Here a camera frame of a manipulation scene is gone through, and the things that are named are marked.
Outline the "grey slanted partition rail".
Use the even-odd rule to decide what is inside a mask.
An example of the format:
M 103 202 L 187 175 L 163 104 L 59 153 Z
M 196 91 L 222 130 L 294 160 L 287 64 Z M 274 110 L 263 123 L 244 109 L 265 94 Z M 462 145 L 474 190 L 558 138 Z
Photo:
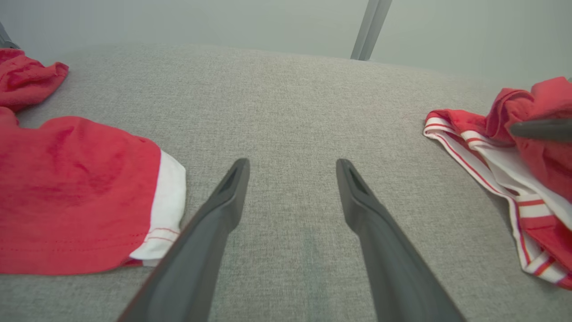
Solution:
M 20 47 L 12 41 L 6 32 L 4 26 L 0 22 L 0 48 L 20 49 Z

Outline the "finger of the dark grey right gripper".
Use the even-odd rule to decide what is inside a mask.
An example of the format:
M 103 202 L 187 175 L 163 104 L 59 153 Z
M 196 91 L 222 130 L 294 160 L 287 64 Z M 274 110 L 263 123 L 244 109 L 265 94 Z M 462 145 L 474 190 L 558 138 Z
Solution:
M 572 119 L 518 122 L 509 127 L 509 132 L 526 139 L 572 142 Z

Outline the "red garment with white hem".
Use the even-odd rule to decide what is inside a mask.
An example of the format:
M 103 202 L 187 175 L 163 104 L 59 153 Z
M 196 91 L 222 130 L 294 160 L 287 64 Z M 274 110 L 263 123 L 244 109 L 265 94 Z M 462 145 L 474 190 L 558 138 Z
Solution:
M 180 235 L 186 170 L 153 141 L 76 116 L 20 126 L 68 72 L 0 49 L 0 274 L 154 267 Z

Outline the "red garment with striped trim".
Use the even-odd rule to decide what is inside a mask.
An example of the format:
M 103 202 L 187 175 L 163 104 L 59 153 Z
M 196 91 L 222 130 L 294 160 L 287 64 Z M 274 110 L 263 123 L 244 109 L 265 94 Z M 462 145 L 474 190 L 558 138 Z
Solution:
M 572 119 L 572 82 L 502 89 L 487 115 L 433 110 L 423 134 L 482 187 L 507 200 L 521 268 L 572 291 L 572 142 L 517 137 L 520 122 Z

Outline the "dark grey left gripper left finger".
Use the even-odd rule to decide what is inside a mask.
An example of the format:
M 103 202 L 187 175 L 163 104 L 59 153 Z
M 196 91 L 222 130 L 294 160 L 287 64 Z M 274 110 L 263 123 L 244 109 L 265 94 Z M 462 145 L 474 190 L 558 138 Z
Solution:
M 238 226 L 251 165 L 237 159 L 117 322 L 208 322 L 227 238 Z

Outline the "grey fabric sofa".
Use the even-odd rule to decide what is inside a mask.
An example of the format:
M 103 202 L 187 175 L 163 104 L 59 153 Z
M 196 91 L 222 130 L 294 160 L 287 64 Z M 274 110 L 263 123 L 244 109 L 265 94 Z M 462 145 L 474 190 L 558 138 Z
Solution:
M 75 115 L 155 141 L 187 170 L 188 220 L 235 159 L 251 175 L 209 322 L 377 322 L 336 161 L 349 159 L 466 320 L 572 322 L 572 292 L 524 273 L 507 201 L 441 144 L 427 113 L 487 114 L 504 84 L 349 59 L 116 45 L 59 59 L 63 85 L 19 115 Z

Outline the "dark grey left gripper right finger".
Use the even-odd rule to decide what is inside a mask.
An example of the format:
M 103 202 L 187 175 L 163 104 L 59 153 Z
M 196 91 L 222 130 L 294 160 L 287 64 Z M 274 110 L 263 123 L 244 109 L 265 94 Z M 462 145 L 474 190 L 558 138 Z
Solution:
M 337 160 L 336 177 L 346 224 L 363 251 L 378 322 L 466 322 L 349 160 Z

